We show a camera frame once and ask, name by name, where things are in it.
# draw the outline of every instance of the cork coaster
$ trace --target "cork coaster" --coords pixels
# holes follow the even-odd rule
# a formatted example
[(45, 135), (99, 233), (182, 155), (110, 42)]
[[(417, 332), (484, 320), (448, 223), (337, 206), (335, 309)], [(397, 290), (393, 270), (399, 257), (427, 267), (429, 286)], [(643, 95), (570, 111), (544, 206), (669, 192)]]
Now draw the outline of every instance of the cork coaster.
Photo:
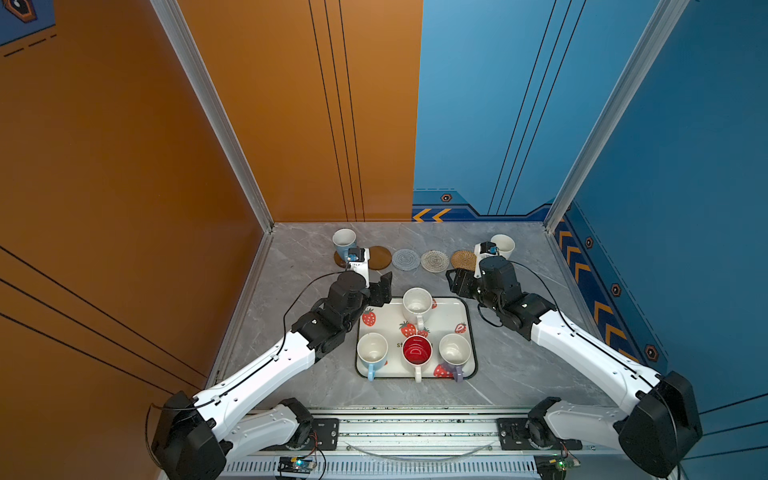
[(453, 268), (463, 268), (466, 270), (474, 270), (477, 257), (469, 250), (459, 250), (451, 256), (451, 265)]
[[(384, 270), (392, 262), (392, 254), (385, 247), (370, 247), (371, 258), (368, 260), (368, 268), (370, 270)], [(344, 268), (344, 262), (341, 261), (338, 252), (333, 252), (333, 261), (336, 265)]]

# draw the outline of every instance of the white robotic arm segment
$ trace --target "white robotic arm segment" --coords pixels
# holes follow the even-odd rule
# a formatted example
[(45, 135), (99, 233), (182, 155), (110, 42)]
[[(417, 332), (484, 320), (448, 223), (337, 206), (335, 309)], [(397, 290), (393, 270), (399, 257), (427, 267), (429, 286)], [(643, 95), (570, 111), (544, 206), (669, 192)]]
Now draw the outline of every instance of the white robotic arm segment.
[(531, 341), (570, 363), (627, 415), (640, 401), (636, 393), (646, 393), (659, 382), (656, 370), (621, 355), (560, 312), (549, 311), (539, 318), (541, 322), (531, 328)]
[(281, 339), (240, 371), (196, 395), (195, 405), (214, 400), (201, 406), (198, 412), (204, 419), (214, 419), (216, 425), (212, 430), (218, 440), (227, 436), (253, 407), (278, 386), (314, 365), (315, 351), (307, 348), (307, 343), (301, 334), (288, 332), (282, 351), (279, 351), (283, 344)]

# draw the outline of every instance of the blue wall decal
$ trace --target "blue wall decal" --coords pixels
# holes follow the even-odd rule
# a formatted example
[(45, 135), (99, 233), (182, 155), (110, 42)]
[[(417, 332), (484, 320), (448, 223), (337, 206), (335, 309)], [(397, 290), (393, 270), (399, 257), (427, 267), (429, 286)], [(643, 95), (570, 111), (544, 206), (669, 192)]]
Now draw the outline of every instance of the blue wall decal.
[[(31, 10), (27, 15), (34, 20), (25, 22), (21, 13)], [(0, 45), (24, 38), (56, 24), (53, 16), (53, 0), (2, 0), (0, 5)]]

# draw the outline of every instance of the black line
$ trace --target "black line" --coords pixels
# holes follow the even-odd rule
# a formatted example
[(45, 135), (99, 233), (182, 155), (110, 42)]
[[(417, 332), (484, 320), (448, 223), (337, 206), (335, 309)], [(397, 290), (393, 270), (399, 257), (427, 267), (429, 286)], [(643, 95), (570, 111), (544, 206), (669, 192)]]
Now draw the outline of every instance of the black line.
[(366, 202), (362, 199), (362, 174), (360, 173), (360, 154), (357, 150), (357, 129), (355, 128), (355, 109), (352, 106), (352, 82), (349, 81), (349, 62), (346, 58), (346, 37), (344, 36), (344, 17), (339, 0), (339, 19), (341, 20), (341, 40), (344, 44), (344, 65), (346, 66), (346, 85), (349, 87), (349, 111), (352, 112), (352, 133), (355, 137), (355, 159), (357, 161), (357, 181), (360, 185), (360, 205), (362, 206), (362, 221), (366, 221)]
[(547, 111), (547, 105), (549, 105), (549, 98), (552, 96), (554, 85), (558, 82), (558, 77), (560, 76), (560, 69), (563, 68), (563, 63), (565, 62), (565, 55), (568, 55), (568, 49), (571, 47), (571, 40), (574, 39), (574, 34), (576, 33), (576, 27), (578, 27), (578, 22), (579, 20), (581, 20), (581, 13), (584, 11), (584, 6), (586, 4), (587, 4), (587, 0), (584, 0), (584, 3), (581, 4), (581, 10), (579, 11), (578, 17), (576, 18), (576, 25), (574, 25), (574, 29), (571, 32), (571, 37), (568, 39), (568, 44), (565, 45), (565, 53), (563, 53), (563, 58), (560, 60), (560, 65), (558, 66), (558, 73), (554, 75), (552, 87), (549, 89), (549, 94), (547, 95), (547, 101), (544, 103), (544, 108), (541, 109), (541, 116), (538, 118), (538, 123), (536, 124), (536, 130), (534, 130), (533, 132), (531, 143), (528, 144), (528, 150), (525, 152), (525, 157), (523, 158), (523, 165), (520, 166), (520, 171), (518, 172), (518, 179), (515, 180), (515, 186), (512, 188), (512, 193), (509, 195), (509, 200), (507, 201), (507, 208), (505, 208), (504, 211), (507, 211), (507, 209), (509, 209), (509, 204), (512, 203), (512, 197), (515, 195), (515, 190), (517, 190), (518, 188), (518, 182), (520, 181), (520, 176), (523, 174), (523, 168), (525, 168), (525, 162), (528, 159), (528, 154), (531, 153), (531, 147), (533, 147), (533, 142), (534, 140), (536, 140), (536, 134), (538, 133), (538, 128), (541, 125), (541, 119), (544, 118), (544, 113)]
[(554, 57), (554, 51), (558, 49), (558, 43), (560, 42), (560, 34), (563, 32), (563, 27), (565, 26), (565, 20), (568, 18), (568, 12), (571, 10), (571, 3), (573, 3), (573, 1), (574, 0), (569, 0), (568, 8), (565, 9), (565, 15), (563, 15), (563, 22), (560, 24), (560, 30), (558, 30), (558, 36), (555, 37), (554, 39), (554, 46), (552, 47), (552, 53), (549, 54), (549, 60), (547, 61), (547, 67), (544, 69), (544, 75), (541, 76), (541, 83), (538, 86), (538, 91), (536, 92), (536, 99), (533, 101), (531, 114), (528, 116), (528, 122), (525, 124), (525, 130), (523, 130), (523, 136), (520, 138), (518, 151), (515, 154), (515, 161), (512, 162), (512, 168), (509, 170), (509, 176), (507, 177), (507, 183), (504, 185), (504, 191), (502, 192), (502, 197), (498, 201), (498, 208), (496, 209), (497, 215), (499, 211), (502, 209), (502, 202), (504, 201), (504, 195), (507, 193), (507, 187), (509, 187), (509, 181), (512, 179), (512, 174), (515, 172), (515, 165), (518, 163), (518, 156), (520, 155), (520, 150), (522, 149), (523, 142), (525, 141), (525, 134), (528, 133), (528, 126), (531, 125), (533, 112), (536, 110), (536, 104), (538, 103), (538, 96), (541, 94), (541, 89), (544, 87), (544, 82), (547, 79), (547, 72), (549, 71), (549, 65), (552, 63), (552, 58)]
[(21, 47), (21, 48), (20, 48), (20, 49), (18, 49), (18, 50), (14, 50), (14, 51), (12, 51), (11, 53), (7, 53), (7, 54), (3, 55), (3, 57), (10, 57), (10, 56), (11, 56), (11, 55), (13, 55), (14, 53), (19, 53), (19, 52), (20, 52), (20, 51), (22, 51), (22, 50), (24, 50), (24, 47)]
[(144, 340), (144, 341), (148, 342), (150, 345), (152, 345), (152, 346), (156, 346), (158, 349), (160, 349), (161, 351), (163, 351), (163, 352), (165, 352), (166, 354), (168, 354), (168, 355), (169, 355), (171, 358), (173, 358), (173, 359), (176, 359), (177, 361), (179, 361), (179, 362), (183, 363), (184, 365), (186, 365), (187, 367), (189, 367), (190, 369), (192, 369), (194, 372), (196, 372), (196, 373), (198, 373), (198, 374), (202, 375), (203, 377), (207, 378), (207, 375), (205, 375), (204, 373), (197, 371), (197, 370), (196, 370), (196, 369), (195, 369), (193, 366), (189, 365), (188, 363), (186, 363), (186, 362), (185, 362), (185, 361), (183, 361), (182, 359), (180, 359), (180, 358), (176, 357), (176, 356), (175, 356), (174, 354), (172, 354), (171, 352), (168, 352), (166, 349), (164, 349), (163, 347), (159, 346), (158, 344), (156, 344), (156, 343), (155, 343), (155, 342), (153, 342), (152, 340), (148, 339), (146, 336), (143, 336), (143, 335), (141, 335), (139, 332), (137, 332), (136, 330), (134, 330), (134, 329), (130, 328), (130, 327), (129, 327), (128, 325), (126, 325), (125, 323), (122, 323), (120, 320), (118, 320), (118, 319), (114, 318), (114, 317), (113, 317), (112, 315), (110, 315), (109, 313), (106, 313), (105, 311), (103, 311), (103, 310), (102, 310), (102, 309), (100, 309), (99, 307), (95, 306), (93, 303), (91, 303), (91, 302), (87, 301), (87, 300), (86, 300), (85, 298), (83, 298), (82, 296), (79, 296), (78, 294), (76, 294), (75, 292), (73, 292), (72, 290), (70, 290), (69, 288), (67, 288), (66, 286), (64, 286), (64, 285), (62, 285), (61, 283), (57, 282), (56, 280), (52, 279), (51, 277), (49, 277), (48, 275), (46, 275), (45, 273), (43, 273), (43, 272), (42, 272), (42, 271), (40, 271), (39, 269), (37, 269), (37, 268), (35, 268), (34, 266), (32, 266), (32, 265), (31, 265), (29, 262), (25, 261), (24, 259), (22, 259), (22, 258), (21, 258), (21, 257), (19, 257), (18, 255), (14, 254), (13, 252), (11, 252), (11, 251), (10, 251), (10, 250), (8, 250), (7, 248), (5, 248), (4, 246), (0, 245), (0, 250), (2, 250), (2, 251), (4, 251), (4, 252), (6, 252), (6, 253), (7, 253), (8, 255), (10, 255), (11, 257), (14, 257), (16, 260), (18, 260), (19, 262), (21, 262), (21, 263), (23, 263), (24, 265), (28, 266), (29, 268), (33, 269), (35, 272), (37, 272), (37, 273), (40, 273), (42, 276), (44, 276), (45, 278), (47, 278), (47, 279), (48, 279), (48, 280), (50, 280), (51, 282), (55, 283), (57, 286), (61, 287), (62, 289), (66, 290), (66, 291), (67, 291), (67, 292), (69, 292), (71, 295), (74, 295), (75, 297), (79, 298), (79, 299), (80, 299), (80, 300), (82, 300), (83, 302), (86, 302), (86, 303), (87, 303), (89, 306), (93, 307), (93, 308), (94, 308), (94, 309), (96, 309), (98, 312), (100, 312), (100, 313), (103, 313), (103, 314), (104, 314), (104, 315), (105, 315), (107, 318), (109, 318), (109, 319), (111, 319), (111, 320), (115, 321), (115, 322), (116, 322), (118, 325), (120, 325), (120, 326), (124, 327), (124, 328), (125, 328), (125, 329), (127, 329), (129, 332), (131, 332), (131, 333), (133, 333), (133, 334), (137, 335), (139, 338), (141, 338), (142, 340)]
[(16, 286), (16, 285), (14, 285), (13, 283), (10, 283), (10, 282), (8, 282), (7, 280), (5, 280), (5, 279), (2, 279), (2, 278), (0, 278), (0, 282), (4, 283), (5, 285), (8, 285), (8, 286), (10, 286), (10, 287), (11, 287), (13, 290), (16, 290), (17, 292), (21, 293), (22, 295), (25, 295), (25, 296), (27, 296), (27, 297), (29, 297), (29, 298), (33, 299), (35, 302), (37, 302), (37, 303), (40, 303), (42, 306), (46, 306), (46, 307), (48, 307), (50, 310), (53, 310), (54, 312), (56, 312), (56, 313), (58, 313), (59, 315), (63, 316), (65, 319), (68, 319), (68, 320), (70, 320), (70, 321), (72, 321), (72, 322), (75, 322), (75, 323), (77, 323), (79, 326), (83, 327), (84, 329), (88, 330), (89, 332), (93, 332), (93, 333), (95, 333), (96, 335), (99, 335), (101, 338), (103, 338), (103, 339), (107, 340), (108, 342), (110, 342), (110, 343), (113, 343), (114, 345), (117, 345), (117, 346), (119, 346), (120, 348), (122, 348), (122, 349), (123, 349), (123, 350), (125, 350), (126, 352), (129, 352), (129, 353), (131, 353), (131, 354), (133, 354), (133, 355), (135, 355), (135, 356), (139, 357), (140, 359), (144, 360), (145, 362), (148, 362), (148, 363), (150, 363), (151, 365), (154, 365), (154, 366), (156, 366), (158, 369), (160, 369), (160, 370), (162, 370), (162, 371), (164, 371), (164, 372), (168, 373), (169, 375), (172, 375), (172, 376), (176, 377), (177, 379), (181, 380), (182, 382), (186, 383), (187, 385), (189, 385), (189, 386), (191, 386), (191, 387), (194, 387), (194, 388), (196, 388), (196, 389), (199, 389), (199, 388), (200, 388), (199, 386), (197, 386), (197, 385), (194, 385), (193, 383), (189, 383), (189, 382), (188, 382), (187, 380), (185, 380), (185, 379), (182, 379), (180, 376), (176, 375), (175, 373), (173, 373), (173, 372), (171, 372), (171, 371), (169, 371), (169, 370), (166, 370), (166, 369), (164, 369), (163, 367), (159, 366), (159, 365), (158, 365), (158, 364), (156, 364), (155, 362), (152, 362), (151, 360), (144, 358), (143, 356), (141, 356), (141, 355), (139, 355), (138, 353), (134, 352), (133, 350), (131, 350), (131, 349), (127, 348), (126, 346), (123, 346), (123, 345), (121, 345), (120, 343), (118, 343), (118, 342), (115, 342), (113, 339), (109, 338), (108, 336), (104, 335), (103, 333), (99, 333), (99, 332), (97, 332), (96, 330), (92, 329), (90, 326), (88, 326), (88, 325), (85, 325), (83, 322), (79, 322), (79, 321), (77, 321), (76, 319), (72, 318), (71, 316), (67, 315), (66, 313), (62, 312), (61, 310), (58, 310), (58, 309), (56, 309), (55, 307), (53, 307), (53, 306), (51, 306), (51, 305), (48, 305), (46, 302), (44, 302), (44, 301), (40, 300), (38, 297), (36, 297), (36, 296), (34, 296), (34, 295), (30, 294), (30, 293), (27, 293), (27, 292), (25, 292), (24, 290), (22, 290), (21, 288), (17, 287), (17, 286)]
[(341, 181), (341, 166), (339, 166), (339, 153), (336, 151), (336, 136), (333, 135), (333, 122), (331, 121), (331, 107), (328, 105), (328, 91), (326, 91), (326, 77), (323, 75), (323, 62), (320, 60), (320, 46), (317, 43), (317, 30), (315, 29), (315, 16), (312, 14), (312, 0), (306, 0), (310, 6), (310, 19), (312, 20), (312, 30), (315, 32), (315, 48), (317, 48), (317, 64), (320, 65), (320, 78), (323, 80), (323, 93), (326, 96), (326, 110), (328, 110), (328, 123), (331, 126), (331, 140), (333, 141), (333, 154), (336, 155), (336, 169), (339, 171), (339, 186), (341, 187), (341, 200), (344, 202), (344, 216), (349, 222), (349, 214), (346, 211), (346, 197), (344, 196), (344, 183)]
[(754, 427), (755, 425), (762, 425), (763, 423), (768, 423), (768, 420), (762, 420), (760, 422), (754, 422), (754, 423), (747, 423), (746, 425), (739, 425), (737, 427), (731, 427), (729, 429), (717, 430), (716, 432), (708, 432), (702, 436), (706, 437), (707, 435), (715, 435), (717, 433), (730, 432), (731, 430), (745, 429), (746, 427)]
[(734, 405), (739, 405), (740, 403), (749, 402), (751, 400), (762, 399), (764, 396), (768, 396), (768, 392), (765, 392), (765, 393), (763, 393), (761, 395), (755, 395), (754, 397), (749, 397), (748, 399), (739, 400), (738, 402), (733, 402), (733, 403), (729, 403), (727, 405), (715, 407), (714, 409), (705, 410), (703, 412), (699, 412), (699, 415), (703, 415), (703, 414), (709, 413), (709, 412), (715, 412), (715, 411), (720, 410), (720, 409), (726, 409), (728, 407), (732, 407)]
[(718, 455), (728, 455), (729, 453), (751, 452), (752, 450), (762, 450), (762, 449), (768, 449), (768, 445), (762, 445), (759, 447), (749, 447), (748, 449), (730, 450), (728, 452), (710, 453), (708, 455), (699, 455), (697, 457), (683, 458), (683, 460), (695, 460), (696, 458), (717, 457)]
[(547, 19), (547, 26), (544, 28), (544, 34), (541, 36), (541, 43), (538, 45), (538, 51), (536, 52), (536, 60), (533, 62), (533, 68), (531, 69), (531, 76), (528, 77), (528, 85), (525, 87), (525, 94), (523, 94), (523, 101), (520, 103), (520, 110), (518, 111), (518, 117), (515, 120), (515, 127), (512, 128), (512, 135), (509, 137), (509, 144), (507, 145), (507, 153), (504, 154), (504, 161), (502, 162), (502, 168), (501, 170), (498, 171), (498, 178), (496, 179), (496, 187), (493, 189), (493, 196), (491, 197), (491, 203), (488, 205), (488, 215), (491, 214), (491, 208), (493, 207), (493, 200), (496, 198), (496, 190), (498, 189), (498, 183), (502, 181), (502, 174), (504, 173), (504, 166), (507, 164), (507, 156), (509, 155), (509, 148), (512, 146), (512, 139), (515, 138), (515, 131), (518, 129), (518, 122), (520, 121), (520, 115), (523, 112), (523, 105), (525, 105), (525, 98), (528, 96), (528, 89), (531, 87), (533, 74), (536, 71), (538, 56), (541, 54), (541, 47), (544, 46), (544, 39), (547, 38), (547, 30), (549, 30), (549, 22), (552, 21), (554, 6), (557, 3), (558, 3), (558, 0), (554, 0), (554, 2), (552, 3), (552, 10), (550, 10), (549, 18)]
[(326, 24), (328, 25), (328, 42), (331, 45), (331, 63), (333, 64), (333, 79), (336, 80), (336, 99), (339, 101), (339, 118), (341, 118), (341, 135), (344, 138), (344, 154), (346, 156), (346, 173), (349, 175), (349, 192), (352, 194), (352, 209), (357, 221), (357, 204), (355, 203), (355, 189), (352, 186), (352, 168), (349, 166), (349, 150), (346, 147), (346, 129), (344, 128), (344, 112), (341, 111), (341, 94), (339, 93), (339, 77), (336, 75), (336, 57), (333, 56), (333, 40), (331, 39), (331, 21), (328, 19), (328, 2), (323, 0), (326, 6)]
[(134, 375), (134, 374), (133, 374), (133, 373), (131, 373), (131, 372), (128, 372), (128, 371), (126, 371), (126, 370), (123, 370), (123, 369), (122, 369), (122, 368), (120, 368), (119, 366), (114, 366), (114, 365), (112, 365), (112, 364), (111, 364), (111, 363), (109, 363), (109, 362), (105, 362), (104, 360), (102, 360), (102, 359), (100, 359), (100, 358), (98, 358), (98, 357), (96, 357), (96, 356), (93, 356), (93, 355), (91, 355), (90, 353), (87, 353), (87, 352), (84, 352), (83, 350), (80, 350), (80, 349), (79, 349), (78, 347), (76, 347), (76, 346), (72, 346), (72, 345), (70, 345), (69, 343), (66, 343), (66, 342), (62, 342), (61, 340), (59, 340), (59, 339), (57, 339), (57, 338), (54, 338), (53, 336), (50, 336), (50, 335), (48, 335), (47, 333), (43, 333), (43, 332), (41, 332), (40, 330), (38, 330), (38, 329), (36, 329), (36, 328), (34, 328), (34, 327), (32, 327), (32, 326), (29, 326), (29, 325), (27, 325), (26, 323), (20, 322), (20, 321), (18, 321), (18, 320), (17, 320), (17, 319), (15, 319), (15, 318), (11, 318), (10, 316), (8, 316), (8, 315), (5, 315), (3, 312), (0, 312), (0, 316), (3, 316), (3, 317), (5, 317), (6, 319), (9, 319), (9, 320), (11, 320), (13, 323), (16, 323), (17, 325), (21, 325), (21, 326), (23, 326), (23, 327), (24, 327), (24, 328), (26, 328), (26, 329), (30, 329), (31, 331), (33, 331), (33, 332), (35, 332), (35, 333), (39, 333), (40, 335), (43, 335), (44, 337), (46, 337), (46, 338), (49, 338), (49, 339), (53, 340), (53, 341), (54, 341), (54, 342), (56, 342), (56, 343), (60, 343), (60, 344), (62, 344), (63, 346), (68, 346), (69, 348), (73, 349), (75, 352), (79, 352), (79, 353), (82, 353), (82, 354), (83, 354), (83, 355), (85, 355), (85, 356), (91, 357), (92, 359), (96, 360), (97, 362), (101, 362), (101, 363), (104, 363), (106, 366), (110, 366), (110, 367), (112, 367), (113, 369), (119, 370), (119, 371), (121, 371), (121, 372), (123, 372), (123, 373), (125, 373), (125, 374), (127, 374), (127, 375), (130, 375), (130, 376), (134, 377), (134, 378), (135, 378), (135, 379), (137, 379), (137, 380), (141, 380), (142, 382), (144, 382), (144, 383), (146, 383), (146, 384), (148, 384), (148, 385), (152, 385), (152, 386), (153, 386), (154, 388), (156, 388), (156, 389), (160, 389), (160, 390), (162, 390), (163, 392), (166, 392), (166, 393), (168, 393), (168, 394), (170, 394), (170, 395), (173, 395), (173, 394), (174, 394), (174, 393), (173, 393), (173, 392), (171, 392), (170, 390), (166, 390), (166, 389), (164, 389), (164, 388), (163, 388), (163, 387), (161, 387), (161, 386), (155, 385), (154, 383), (150, 382), (149, 380), (145, 380), (145, 379), (142, 379), (140, 376), (136, 376), (136, 375)]

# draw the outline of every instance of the mounting plate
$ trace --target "mounting plate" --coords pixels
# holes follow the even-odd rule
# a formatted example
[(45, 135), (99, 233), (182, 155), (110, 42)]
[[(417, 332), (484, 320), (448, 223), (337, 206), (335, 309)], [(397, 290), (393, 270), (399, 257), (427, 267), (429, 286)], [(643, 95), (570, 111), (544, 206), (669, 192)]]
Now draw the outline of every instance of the mounting plate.
[[(553, 445), (548, 449), (541, 449), (531, 442), (531, 435), (525, 424), (528, 419), (496, 419), (498, 426), (498, 440), (502, 444), (502, 450), (560, 450), (559, 445)], [(568, 450), (581, 450), (583, 445), (580, 440), (564, 440)]]

